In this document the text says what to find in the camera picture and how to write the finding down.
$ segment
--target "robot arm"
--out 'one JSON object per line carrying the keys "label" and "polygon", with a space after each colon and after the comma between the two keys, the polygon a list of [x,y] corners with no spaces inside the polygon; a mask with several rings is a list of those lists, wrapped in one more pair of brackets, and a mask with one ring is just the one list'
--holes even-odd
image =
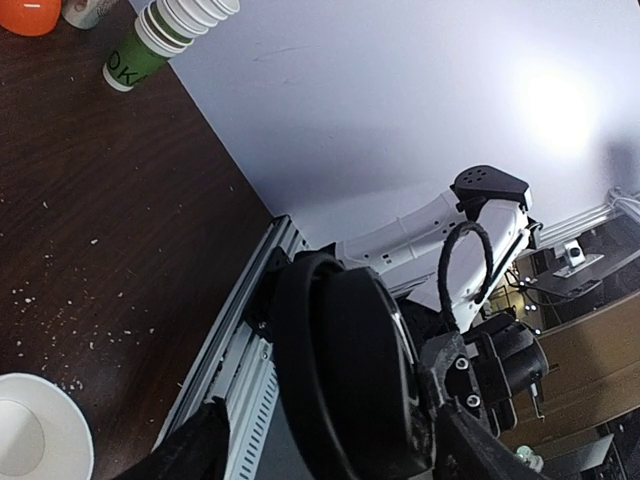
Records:
{"label": "robot arm", "polygon": [[[461,173],[450,191],[430,204],[374,232],[336,245],[336,258],[347,268],[371,267],[395,297],[408,299],[435,312],[441,310],[436,271],[444,240],[452,228],[475,220],[489,234],[493,246],[491,288],[530,242],[527,210],[529,185],[488,166]],[[462,238],[449,266],[449,292],[458,327],[471,326],[483,302],[476,296],[485,276],[480,241]]]}

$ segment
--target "bolt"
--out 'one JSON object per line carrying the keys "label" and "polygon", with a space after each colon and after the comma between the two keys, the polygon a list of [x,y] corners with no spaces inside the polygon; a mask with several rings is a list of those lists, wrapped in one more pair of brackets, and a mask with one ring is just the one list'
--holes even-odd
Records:
{"label": "bolt", "polygon": [[480,403],[480,397],[475,394],[471,394],[467,397],[467,405],[471,408],[478,408]]}
{"label": "bolt", "polygon": [[456,360],[456,368],[458,370],[466,370],[469,368],[469,360],[465,357],[460,357]]}

